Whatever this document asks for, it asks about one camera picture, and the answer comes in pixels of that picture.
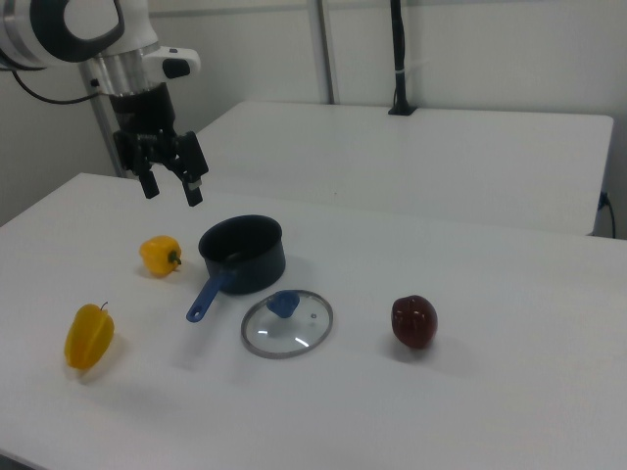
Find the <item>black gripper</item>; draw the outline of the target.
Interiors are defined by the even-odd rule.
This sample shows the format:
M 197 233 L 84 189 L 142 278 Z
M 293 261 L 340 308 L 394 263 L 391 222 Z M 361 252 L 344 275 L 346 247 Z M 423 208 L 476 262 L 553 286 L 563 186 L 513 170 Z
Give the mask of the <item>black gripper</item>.
M 203 201 L 202 176 L 209 167 L 194 132 L 176 135 L 167 85 L 109 99 L 119 125 L 114 142 L 121 166 L 138 178 L 145 197 L 152 199 L 160 190 L 149 161 L 151 147 L 143 139 L 158 143 L 160 164 L 179 179 L 188 206 L 198 206 Z

